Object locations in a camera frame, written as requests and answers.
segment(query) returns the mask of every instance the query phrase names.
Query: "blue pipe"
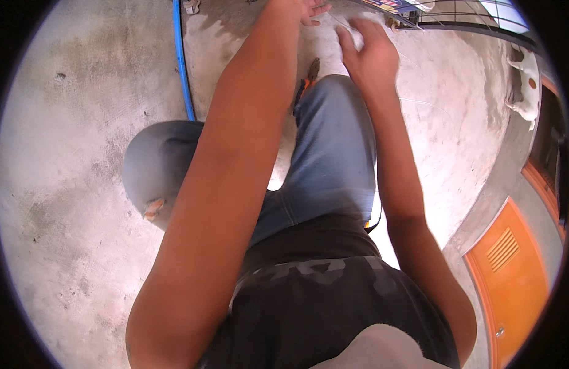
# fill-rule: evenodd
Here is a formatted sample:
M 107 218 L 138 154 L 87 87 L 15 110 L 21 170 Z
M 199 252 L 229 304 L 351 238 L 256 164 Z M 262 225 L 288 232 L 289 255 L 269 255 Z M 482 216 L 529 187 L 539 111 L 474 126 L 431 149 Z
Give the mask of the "blue pipe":
M 186 74 L 186 63 L 184 62 L 184 50 L 182 48 L 182 24 L 180 22 L 180 0 L 174 0 L 174 41 L 176 43 L 176 57 L 178 58 L 178 72 L 180 82 L 182 82 L 182 94 L 186 104 L 186 114 L 189 121 L 196 121 L 194 108 L 192 107 L 192 97 L 190 96 L 190 86 L 188 85 L 188 75 Z

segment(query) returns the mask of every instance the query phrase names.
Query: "metal rack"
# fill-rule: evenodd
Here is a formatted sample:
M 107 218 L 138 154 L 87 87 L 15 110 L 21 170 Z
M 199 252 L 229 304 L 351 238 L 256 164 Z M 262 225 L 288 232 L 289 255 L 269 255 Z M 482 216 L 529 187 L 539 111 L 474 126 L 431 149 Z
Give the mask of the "metal rack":
M 509 0 L 352 0 L 388 16 L 393 31 L 453 30 L 489 35 L 537 52 Z

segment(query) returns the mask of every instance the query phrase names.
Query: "fingers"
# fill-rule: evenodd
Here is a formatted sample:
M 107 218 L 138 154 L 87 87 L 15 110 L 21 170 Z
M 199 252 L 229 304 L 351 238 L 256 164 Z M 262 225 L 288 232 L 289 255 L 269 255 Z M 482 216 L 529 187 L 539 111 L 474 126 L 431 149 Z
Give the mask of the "fingers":
M 316 15 L 319 15 L 321 13 L 325 13 L 326 11 L 329 11 L 331 8 L 332 8 L 332 4 L 325 4 L 322 6 L 317 6 L 316 8 L 310 8 L 309 9 L 309 16 L 315 17 Z
M 313 8 L 314 6 L 319 6 L 323 4 L 326 0 L 306 0 L 307 6 Z
M 346 27 L 337 26 L 336 33 L 340 41 L 340 47 L 342 48 L 342 61 L 346 68 L 351 68 L 350 65 L 354 65 L 358 59 L 358 50 L 354 46 L 354 40 L 352 35 Z
M 301 24 L 304 26 L 319 26 L 321 24 L 320 21 L 312 21 L 311 19 L 302 19 Z
M 388 39 L 387 33 L 380 24 L 362 18 L 350 19 L 349 23 L 362 34 L 365 45 L 379 40 L 381 37 Z

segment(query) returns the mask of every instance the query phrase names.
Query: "dog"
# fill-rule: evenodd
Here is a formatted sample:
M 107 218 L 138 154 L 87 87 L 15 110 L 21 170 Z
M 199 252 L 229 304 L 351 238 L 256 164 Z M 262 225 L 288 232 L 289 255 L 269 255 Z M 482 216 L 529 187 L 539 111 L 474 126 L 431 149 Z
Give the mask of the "dog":
M 525 121 L 530 121 L 531 126 L 528 130 L 535 128 L 536 119 L 539 115 L 540 93 L 538 84 L 540 83 L 539 67 L 536 63 L 534 53 L 523 47 L 516 46 L 524 58 L 522 61 L 512 61 L 506 58 L 508 64 L 520 71 L 520 79 L 522 80 L 522 97 L 523 100 L 516 103 L 509 103 L 506 100 L 506 106 L 520 114 Z

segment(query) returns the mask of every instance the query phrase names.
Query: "orange cabinet door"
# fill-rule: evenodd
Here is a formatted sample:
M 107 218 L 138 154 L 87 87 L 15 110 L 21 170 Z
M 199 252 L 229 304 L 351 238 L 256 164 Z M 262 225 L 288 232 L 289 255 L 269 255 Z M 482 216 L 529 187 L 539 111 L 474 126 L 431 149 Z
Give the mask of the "orange cabinet door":
M 511 198 L 465 260 L 485 312 L 491 368 L 501 369 L 524 343 L 547 299 L 536 241 Z

